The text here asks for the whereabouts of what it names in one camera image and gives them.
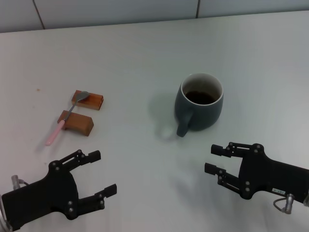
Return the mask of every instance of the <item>tiled wall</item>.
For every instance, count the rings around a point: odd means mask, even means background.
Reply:
[[[297,10],[309,0],[0,0],[0,32]]]

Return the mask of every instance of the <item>cable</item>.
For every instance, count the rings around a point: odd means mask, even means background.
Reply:
[[[18,182],[19,182],[20,184],[29,185],[27,182],[25,182],[25,181],[22,180],[22,179],[18,179]]]
[[[275,200],[274,203],[273,203],[273,204],[274,204],[274,207],[276,207],[276,209],[278,209],[278,210],[281,211],[281,212],[284,212],[285,209],[284,209],[284,208],[283,208],[283,209],[280,209],[280,208],[276,205],[276,203],[279,202],[279,201],[283,201],[283,200],[286,200],[286,197],[285,197],[285,198],[279,198],[279,199]]]

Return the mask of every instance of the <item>brown block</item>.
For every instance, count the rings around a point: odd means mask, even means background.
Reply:
[[[75,91],[74,96],[72,98],[72,104],[75,104],[76,95],[79,94],[80,92],[81,92],[80,90]],[[90,93],[89,97],[87,97],[85,100],[79,101],[77,105],[93,110],[99,110],[102,106],[103,101],[104,98],[102,95]]]
[[[62,111],[62,114],[60,115],[57,122],[59,123],[61,120],[63,120],[66,117],[67,113],[68,111],[66,110]],[[78,131],[79,133],[85,136],[89,136],[93,126],[94,125],[91,117],[71,113],[66,123],[63,125],[62,129],[63,130],[70,129]]]

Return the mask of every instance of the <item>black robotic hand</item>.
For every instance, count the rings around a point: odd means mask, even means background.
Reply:
[[[89,153],[81,150],[49,164],[49,171],[42,180],[27,184],[12,176],[14,191],[0,195],[0,232],[19,230],[24,224],[52,212],[61,212],[67,219],[104,209],[104,198],[117,193],[116,184],[93,196],[79,199],[71,170],[80,165],[101,159],[99,151]]]
[[[309,206],[309,170],[271,160],[264,153],[261,144],[230,142],[225,149],[212,145],[211,153],[229,158],[242,158],[238,177],[205,163],[206,173],[217,174],[219,185],[238,193],[242,198],[249,200],[257,191],[283,196],[284,198],[274,201],[274,206],[287,214],[291,214],[294,200]],[[283,209],[276,206],[276,202],[280,200],[286,200]]]

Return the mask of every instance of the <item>gray mug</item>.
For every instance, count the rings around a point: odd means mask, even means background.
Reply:
[[[203,101],[203,96],[211,98]],[[175,116],[179,122],[177,135],[184,137],[188,130],[200,131],[210,127],[218,120],[222,105],[220,81],[206,73],[191,74],[181,83],[175,101]]]

